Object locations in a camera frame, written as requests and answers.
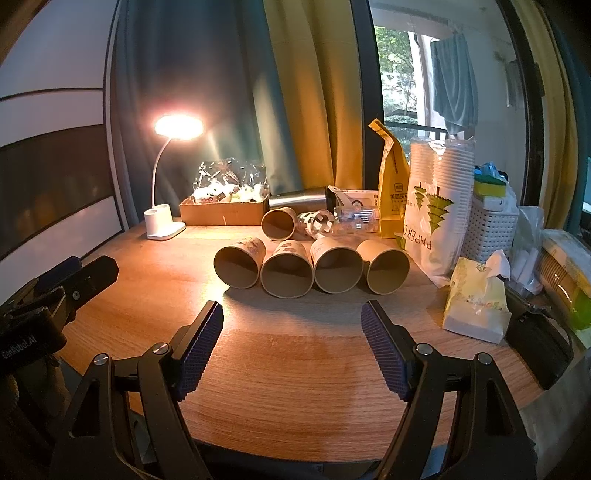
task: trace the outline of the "yellow paper bag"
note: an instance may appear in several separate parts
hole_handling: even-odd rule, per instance
[[[496,272],[487,265],[460,257],[449,287],[443,328],[499,343],[510,320],[505,284]]]
[[[395,234],[404,232],[410,168],[400,142],[384,124],[375,119],[369,127],[384,139],[378,184],[379,234],[383,238],[394,238]]]

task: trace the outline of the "lamp neck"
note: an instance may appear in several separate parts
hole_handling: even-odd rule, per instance
[[[160,149],[160,151],[158,152],[158,156],[156,157],[156,162],[154,162],[154,169],[152,171],[152,208],[156,208],[156,202],[154,200],[154,197],[155,197],[155,188],[154,187],[155,187],[155,184],[156,184],[156,166],[158,166],[158,161],[160,160],[160,156],[162,155],[162,152],[166,148],[166,145],[168,145],[172,139],[173,138],[170,137],[164,143],[164,145],[162,145],[162,148]]]

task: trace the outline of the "white plastic basket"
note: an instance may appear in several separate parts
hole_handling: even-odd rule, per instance
[[[485,263],[496,250],[503,250],[508,256],[518,218],[519,212],[489,212],[478,198],[472,197],[461,255],[480,263]]]

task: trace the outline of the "lamp light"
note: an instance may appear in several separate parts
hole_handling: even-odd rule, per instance
[[[144,212],[144,219],[146,222],[146,234],[150,240],[168,240],[178,233],[185,230],[184,222],[173,222],[173,216],[170,213],[170,205],[168,203],[155,204],[154,186],[156,183],[156,166],[162,152],[172,139],[178,140],[192,140],[203,133],[203,123],[198,118],[189,115],[164,115],[154,125],[154,130],[158,135],[168,137],[164,143],[152,171],[152,208]]]

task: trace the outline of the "wooden desk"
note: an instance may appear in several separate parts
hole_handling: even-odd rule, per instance
[[[361,305],[379,298],[390,318],[417,342],[444,355],[495,358],[519,407],[541,390],[518,355],[441,328],[447,289],[438,291],[412,264],[404,285],[376,296],[356,287],[296,300],[260,286],[228,289],[213,270],[222,246],[247,235],[273,243],[258,227],[187,228],[149,241],[143,226],[117,236],[89,259],[106,254],[119,280],[78,311],[61,354],[84,373],[92,358],[142,354],[191,323],[206,300],[223,304],[225,324],[197,391],[181,403],[193,437],[275,458],[345,462],[381,458],[405,404],[390,393],[360,327]],[[446,443],[455,394],[446,394],[436,443]],[[139,399],[132,399],[141,411]]]

